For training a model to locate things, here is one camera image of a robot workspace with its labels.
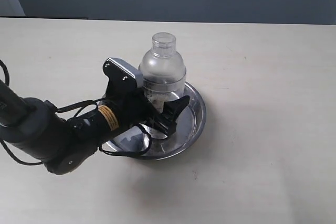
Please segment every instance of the black cable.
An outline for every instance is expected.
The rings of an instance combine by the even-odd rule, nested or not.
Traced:
[[[8,69],[6,67],[6,65],[3,63],[2,60],[0,60],[0,66],[2,68],[2,70],[4,71],[4,74],[5,74],[5,84],[7,86],[9,86],[9,72],[8,72]],[[16,162],[18,162],[19,164],[21,165],[30,165],[30,166],[33,166],[33,165],[41,165],[42,162],[34,162],[34,163],[31,163],[31,162],[24,162],[22,160],[19,160],[15,155],[14,153],[8,148],[7,144],[5,143],[5,141],[3,139],[0,138],[0,143],[1,145],[3,146],[3,148],[5,149],[5,151],[9,154],[9,156],[11,156],[12,159],[14,159]]]
[[[149,142],[148,142],[148,146],[146,149],[139,151],[139,152],[111,152],[111,151],[106,151],[103,149],[102,145],[99,146],[99,151],[105,153],[106,155],[109,156],[122,156],[122,157],[139,157],[144,155],[145,153],[147,153],[150,148],[152,147],[152,143],[153,143],[153,138],[151,136],[150,133],[148,133],[148,131],[145,130],[145,128],[141,125],[141,124],[137,124],[135,125],[136,127],[138,127],[143,134],[147,135]]]

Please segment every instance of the metal bowl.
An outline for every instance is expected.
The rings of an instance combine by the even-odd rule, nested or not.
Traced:
[[[163,140],[154,140],[151,149],[140,159],[165,159],[188,149],[199,138],[206,121],[206,108],[198,91],[186,82],[184,95],[190,96],[190,103],[177,119],[174,135]],[[133,127],[107,142],[116,152],[135,151],[148,145],[148,137],[137,127]]]

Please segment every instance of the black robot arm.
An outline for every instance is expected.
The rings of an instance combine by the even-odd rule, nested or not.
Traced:
[[[97,149],[102,150],[102,144],[131,127],[137,126],[145,134],[148,133],[142,125],[150,125],[167,137],[175,133],[176,119],[189,104],[189,97],[165,102],[163,112],[159,113],[143,95],[140,71],[116,58],[107,59],[103,71],[109,77],[103,98],[60,109],[49,101],[20,98],[8,87],[6,74],[6,83],[0,81],[0,140],[7,152],[12,155],[5,142],[41,161],[21,163],[44,164],[49,172],[62,175],[77,168]],[[91,104],[96,106],[94,110],[78,115]],[[57,115],[73,109],[79,111],[68,120]],[[150,144],[139,152],[109,154],[137,157],[145,154]]]

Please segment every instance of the white table surface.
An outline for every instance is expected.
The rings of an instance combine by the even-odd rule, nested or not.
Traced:
[[[96,153],[56,176],[0,148],[0,223],[336,223],[336,26],[1,18],[0,31],[12,89],[56,106],[99,98],[106,58],[137,66],[171,32],[208,113],[164,161]]]

